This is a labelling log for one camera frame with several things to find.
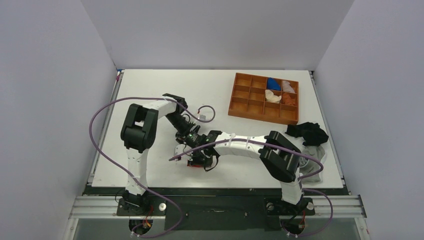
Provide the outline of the orange rolled underwear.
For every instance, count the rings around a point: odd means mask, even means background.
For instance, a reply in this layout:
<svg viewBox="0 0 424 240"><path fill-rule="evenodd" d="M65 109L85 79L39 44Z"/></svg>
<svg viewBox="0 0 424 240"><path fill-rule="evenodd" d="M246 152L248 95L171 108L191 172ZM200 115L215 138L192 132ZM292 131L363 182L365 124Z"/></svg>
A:
<svg viewBox="0 0 424 240"><path fill-rule="evenodd" d="M296 106L296 98L291 97L291 95L288 92L284 92L281 96L281 101L284 105L288 106Z"/></svg>

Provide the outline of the black underwear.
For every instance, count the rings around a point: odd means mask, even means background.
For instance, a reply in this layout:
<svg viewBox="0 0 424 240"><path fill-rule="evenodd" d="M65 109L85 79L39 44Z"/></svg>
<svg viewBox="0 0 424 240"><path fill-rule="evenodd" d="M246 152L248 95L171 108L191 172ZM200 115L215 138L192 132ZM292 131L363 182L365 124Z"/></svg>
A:
<svg viewBox="0 0 424 240"><path fill-rule="evenodd" d="M304 146L320 146L329 140L328 134L321 129L320 125L312 122L289 124L285 133L294 138L302 137Z"/></svg>

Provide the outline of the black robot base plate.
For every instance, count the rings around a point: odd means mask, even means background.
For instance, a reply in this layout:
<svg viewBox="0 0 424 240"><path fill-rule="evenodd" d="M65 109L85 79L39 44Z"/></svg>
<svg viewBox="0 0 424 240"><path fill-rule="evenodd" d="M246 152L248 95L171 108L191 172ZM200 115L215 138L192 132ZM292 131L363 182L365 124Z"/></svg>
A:
<svg viewBox="0 0 424 240"><path fill-rule="evenodd" d="M304 234L327 227L340 212L344 189L307 191L290 205L277 188L158 188L130 203L122 188L89 189L76 200L72 216L87 220L125 220L136 236L165 231L263 229Z"/></svg>

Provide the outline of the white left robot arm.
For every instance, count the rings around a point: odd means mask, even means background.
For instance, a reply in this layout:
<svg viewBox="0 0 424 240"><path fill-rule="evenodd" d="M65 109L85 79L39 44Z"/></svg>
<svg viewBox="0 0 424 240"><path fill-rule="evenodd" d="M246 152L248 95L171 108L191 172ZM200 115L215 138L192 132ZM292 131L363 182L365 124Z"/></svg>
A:
<svg viewBox="0 0 424 240"><path fill-rule="evenodd" d="M143 215L149 210L148 199L142 197L146 189L139 184L148 187L147 157L156 139L158 120L166 117L176 129L175 137L180 144L189 133L197 133L200 129L182 116L184 108L188 107L183 97L169 93L163 97L145 105L131 104L120 133L127 153L127 169L132 173L127 179L125 194L132 198L129 208L136 215Z"/></svg>

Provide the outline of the cream rolled underwear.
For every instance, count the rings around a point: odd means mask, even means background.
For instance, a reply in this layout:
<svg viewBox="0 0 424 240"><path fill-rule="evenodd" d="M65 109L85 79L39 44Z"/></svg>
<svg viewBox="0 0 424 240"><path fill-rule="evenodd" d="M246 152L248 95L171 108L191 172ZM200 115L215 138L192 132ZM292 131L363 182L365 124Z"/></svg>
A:
<svg viewBox="0 0 424 240"><path fill-rule="evenodd" d="M280 103L282 97L280 95L275 95L271 90L266 89L265 93L265 101L269 103Z"/></svg>

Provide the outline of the red underwear white trim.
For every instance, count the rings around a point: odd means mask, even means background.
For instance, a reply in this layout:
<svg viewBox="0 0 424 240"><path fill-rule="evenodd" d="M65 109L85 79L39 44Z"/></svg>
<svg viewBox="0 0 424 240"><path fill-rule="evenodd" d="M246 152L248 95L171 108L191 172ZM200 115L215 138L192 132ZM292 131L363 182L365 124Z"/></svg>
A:
<svg viewBox="0 0 424 240"><path fill-rule="evenodd" d="M201 160L188 160L187 166L194 168L203 168L205 166L205 162Z"/></svg>

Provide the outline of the blue rolled underwear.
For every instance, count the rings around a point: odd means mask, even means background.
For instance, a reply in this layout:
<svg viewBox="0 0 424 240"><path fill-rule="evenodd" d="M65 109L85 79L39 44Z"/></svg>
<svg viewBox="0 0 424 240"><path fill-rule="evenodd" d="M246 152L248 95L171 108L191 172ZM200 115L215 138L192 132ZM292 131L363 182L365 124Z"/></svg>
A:
<svg viewBox="0 0 424 240"><path fill-rule="evenodd" d="M266 88L268 90L274 90L274 91L281 91L281 86L278 84L278 82L272 78L268 77L266 82Z"/></svg>

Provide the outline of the grey underwear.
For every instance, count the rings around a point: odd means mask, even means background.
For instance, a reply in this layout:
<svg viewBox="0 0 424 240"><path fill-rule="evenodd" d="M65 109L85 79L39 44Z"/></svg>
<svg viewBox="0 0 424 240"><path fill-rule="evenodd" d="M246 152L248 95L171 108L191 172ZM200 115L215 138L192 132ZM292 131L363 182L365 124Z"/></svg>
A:
<svg viewBox="0 0 424 240"><path fill-rule="evenodd" d="M320 163L324 164L327 158L325 149L322 146L304 146L301 149L301 153L308 155L318 160ZM320 165L315 161L306 159L304 157L299 158L299 172L304 176L311 173L314 173L320 169ZM322 173L317 173L312 176L303 178L301 180L302 184L318 184L323 180Z"/></svg>

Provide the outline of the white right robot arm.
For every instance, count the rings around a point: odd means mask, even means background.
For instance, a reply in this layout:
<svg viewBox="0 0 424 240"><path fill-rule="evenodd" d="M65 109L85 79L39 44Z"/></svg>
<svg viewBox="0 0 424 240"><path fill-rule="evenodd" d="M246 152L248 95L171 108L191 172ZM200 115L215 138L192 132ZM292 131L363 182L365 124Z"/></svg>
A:
<svg viewBox="0 0 424 240"><path fill-rule="evenodd" d="M300 177L301 151L280 132L272 130L262 136L242 136L211 130L207 135L196 132L178 138L181 144L195 148L193 157L209 167L212 157L239 156L263 163L269 174L279 181L283 209L294 214L302 207Z"/></svg>

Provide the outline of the wooden compartment tray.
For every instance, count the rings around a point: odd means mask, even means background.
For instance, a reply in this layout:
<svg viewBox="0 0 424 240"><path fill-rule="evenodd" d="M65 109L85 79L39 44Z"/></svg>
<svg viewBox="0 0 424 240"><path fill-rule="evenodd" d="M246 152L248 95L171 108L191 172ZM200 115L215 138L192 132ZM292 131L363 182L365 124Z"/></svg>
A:
<svg viewBox="0 0 424 240"><path fill-rule="evenodd" d="M274 78L281 91L271 90L282 96L282 81L289 81L295 93L289 93L296 100L296 106L271 103L265 99L267 79L271 77L237 72L234 77L228 115L283 125L296 125L299 122L299 83L297 81Z"/></svg>

